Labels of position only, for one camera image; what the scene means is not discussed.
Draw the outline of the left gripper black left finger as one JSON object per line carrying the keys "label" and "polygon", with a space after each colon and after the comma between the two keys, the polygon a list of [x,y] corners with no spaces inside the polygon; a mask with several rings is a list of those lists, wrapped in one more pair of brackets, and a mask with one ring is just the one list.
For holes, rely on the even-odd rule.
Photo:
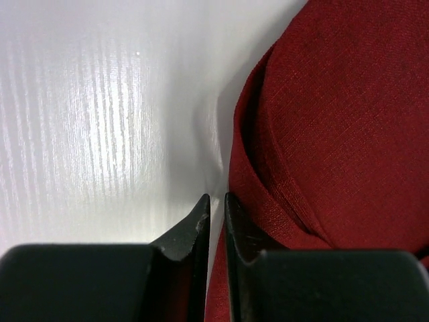
{"label": "left gripper black left finger", "polygon": [[202,321],[210,198],[149,244],[25,244],[1,258],[2,321]]}

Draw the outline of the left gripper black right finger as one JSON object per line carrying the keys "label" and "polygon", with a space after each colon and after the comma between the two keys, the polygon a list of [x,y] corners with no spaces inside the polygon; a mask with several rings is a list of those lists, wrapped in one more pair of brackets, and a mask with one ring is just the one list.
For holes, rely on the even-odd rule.
{"label": "left gripper black right finger", "polygon": [[427,321],[428,271],[398,250],[291,250],[231,193],[225,242],[232,321]]}

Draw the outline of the dark red cloth napkin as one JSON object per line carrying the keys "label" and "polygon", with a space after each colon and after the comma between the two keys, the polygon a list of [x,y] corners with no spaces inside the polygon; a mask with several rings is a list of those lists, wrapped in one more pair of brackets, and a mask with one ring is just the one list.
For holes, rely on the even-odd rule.
{"label": "dark red cloth napkin", "polygon": [[[428,2],[306,2],[239,97],[229,193],[288,249],[428,270]],[[225,226],[206,320],[232,321]]]}

